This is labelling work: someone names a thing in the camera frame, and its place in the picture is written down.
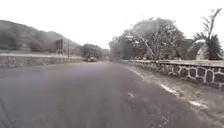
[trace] mountain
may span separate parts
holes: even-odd
[[[60,39],[63,39],[64,53],[68,51],[69,42],[70,53],[81,55],[82,46],[59,33],[39,31],[23,24],[0,20],[0,50],[56,53]]]

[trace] dirt shoulder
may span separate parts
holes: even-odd
[[[224,92],[210,87],[161,75],[139,67],[125,66],[150,83],[156,83],[177,98],[189,102],[191,109],[211,128],[224,128]]]

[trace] pole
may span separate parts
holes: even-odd
[[[69,52],[70,52],[70,51],[69,51],[69,40],[68,40],[68,58],[69,58]]]

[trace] stone wall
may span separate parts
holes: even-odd
[[[0,56],[0,68],[17,68],[25,66],[78,63],[82,58],[43,57],[43,56]]]
[[[123,60],[120,62],[155,70],[170,76],[181,77],[224,91],[224,61]]]

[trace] overcast sky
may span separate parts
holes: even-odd
[[[202,16],[224,6],[223,0],[0,0],[0,19],[55,31],[79,44],[108,48],[130,24],[148,17],[169,18],[191,37],[203,31]],[[215,31],[224,46],[224,9]]]

